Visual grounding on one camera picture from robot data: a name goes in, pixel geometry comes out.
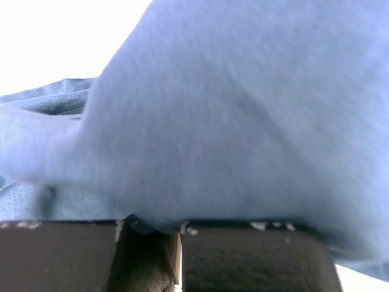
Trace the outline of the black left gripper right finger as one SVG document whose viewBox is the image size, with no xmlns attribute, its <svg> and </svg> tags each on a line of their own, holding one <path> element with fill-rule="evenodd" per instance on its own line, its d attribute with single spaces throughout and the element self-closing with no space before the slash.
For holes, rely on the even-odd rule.
<svg viewBox="0 0 389 292">
<path fill-rule="evenodd" d="M 328 248 L 304 225 L 192 221 L 181 240 L 183 291 L 342 290 Z"/>
</svg>

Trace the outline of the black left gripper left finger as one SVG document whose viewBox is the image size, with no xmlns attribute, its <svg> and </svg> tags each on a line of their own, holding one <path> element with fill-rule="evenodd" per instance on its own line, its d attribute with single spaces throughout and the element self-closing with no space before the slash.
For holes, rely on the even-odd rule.
<svg viewBox="0 0 389 292">
<path fill-rule="evenodd" d="M 3 221 L 2 291 L 173 291 L 181 239 L 132 221 Z"/>
</svg>

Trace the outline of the blue letter-print pillowcase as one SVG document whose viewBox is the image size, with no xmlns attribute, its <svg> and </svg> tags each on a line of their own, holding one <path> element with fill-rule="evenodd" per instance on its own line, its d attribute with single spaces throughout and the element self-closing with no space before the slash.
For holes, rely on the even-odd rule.
<svg viewBox="0 0 389 292">
<path fill-rule="evenodd" d="M 1 97 L 1 219 L 317 230 L 388 280 L 388 2 L 153 1 L 96 78 Z"/>
</svg>

